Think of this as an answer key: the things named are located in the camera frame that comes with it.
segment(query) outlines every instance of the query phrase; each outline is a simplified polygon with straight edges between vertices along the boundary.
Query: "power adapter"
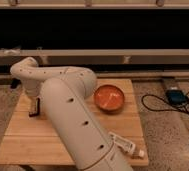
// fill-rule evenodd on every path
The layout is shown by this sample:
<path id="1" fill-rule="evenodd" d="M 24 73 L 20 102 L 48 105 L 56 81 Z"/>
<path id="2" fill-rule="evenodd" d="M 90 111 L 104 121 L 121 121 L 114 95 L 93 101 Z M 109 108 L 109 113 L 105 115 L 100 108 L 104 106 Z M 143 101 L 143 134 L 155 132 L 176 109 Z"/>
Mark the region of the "power adapter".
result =
<path id="1" fill-rule="evenodd" d="M 174 77 L 163 77 L 163 85 L 166 97 L 171 105 L 176 106 L 187 103 L 187 98 Z"/>

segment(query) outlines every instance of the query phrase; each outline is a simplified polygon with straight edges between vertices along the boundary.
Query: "table leg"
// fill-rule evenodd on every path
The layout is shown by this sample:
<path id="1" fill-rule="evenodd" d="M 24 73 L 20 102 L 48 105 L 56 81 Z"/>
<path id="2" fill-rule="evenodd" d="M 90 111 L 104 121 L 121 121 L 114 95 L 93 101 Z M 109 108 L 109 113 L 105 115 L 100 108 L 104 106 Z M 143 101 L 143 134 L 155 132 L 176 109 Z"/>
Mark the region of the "table leg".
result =
<path id="1" fill-rule="evenodd" d="M 31 166 L 29 165 L 19 165 L 22 169 L 25 171 L 35 171 Z"/>

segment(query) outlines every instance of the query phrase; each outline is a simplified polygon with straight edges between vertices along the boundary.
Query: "screw hole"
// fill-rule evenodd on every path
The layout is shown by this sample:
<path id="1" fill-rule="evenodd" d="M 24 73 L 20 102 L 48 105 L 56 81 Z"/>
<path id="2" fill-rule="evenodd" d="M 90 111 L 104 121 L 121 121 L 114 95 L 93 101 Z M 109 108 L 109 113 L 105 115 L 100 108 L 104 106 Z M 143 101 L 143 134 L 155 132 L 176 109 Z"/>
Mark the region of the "screw hole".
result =
<path id="1" fill-rule="evenodd" d="M 71 102 L 73 102 L 73 101 L 74 101 L 73 98 L 70 98 L 70 99 L 67 100 L 68 103 L 71 103 Z"/>
<path id="2" fill-rule="evenodd" d="M 100 145 L 99 147 L 98 147 L 98 150 L 101 150 L 101 149 L 103 149 L 104 148 L 104 145 Z"/>
<path id="3" fill-rule="evenodd" d="M 84 123 L 83 123 L 83 125 L 85 126 L 85 125 L 88 125 L 89 124 L 89 121 L 85 121 Z"/>

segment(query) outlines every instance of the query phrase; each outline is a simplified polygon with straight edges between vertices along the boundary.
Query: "wooden table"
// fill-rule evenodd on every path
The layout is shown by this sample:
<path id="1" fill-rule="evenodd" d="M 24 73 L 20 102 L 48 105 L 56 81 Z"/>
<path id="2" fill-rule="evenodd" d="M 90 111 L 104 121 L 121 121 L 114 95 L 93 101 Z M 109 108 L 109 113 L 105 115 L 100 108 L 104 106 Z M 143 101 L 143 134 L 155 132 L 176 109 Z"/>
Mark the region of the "wooden table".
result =
<path id="1" fill-rule="evenodd" d="M 126 156 L 129 163 L 132 166 L 148 165 L 149 160 L 131 80 L 99 79 L 98 86 L 103 84 L 116 85 L 124 92 L 126 102 L 123 111 L 112 116 L 106 115 L 95 106 L 93 96 L 88 98 L 86 103 L 103 127 L 130 139 L 145 151 L 144 159 L 131 159 Z M 41 112 L 40 116 L 33 118 L 28 116 L 30 102 L 22 93 L 0 145 L 0 164 L 74 165 L 45 114 Z"/>

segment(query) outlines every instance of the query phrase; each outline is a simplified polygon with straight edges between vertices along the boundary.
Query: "orange bowl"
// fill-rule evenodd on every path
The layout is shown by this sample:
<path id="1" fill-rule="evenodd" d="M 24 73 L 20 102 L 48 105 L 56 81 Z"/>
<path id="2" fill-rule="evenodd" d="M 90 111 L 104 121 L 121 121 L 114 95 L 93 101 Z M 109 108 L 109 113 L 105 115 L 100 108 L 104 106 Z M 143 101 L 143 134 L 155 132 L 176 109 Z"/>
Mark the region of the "orange bowl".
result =
<path id="1" fill-rule="evenodd" d="M 94 102 L 106 112 L 120 110 L 125 102 L 125 96 L 121 89 L 114 85 L 100 86 L 94 93 Z"/>

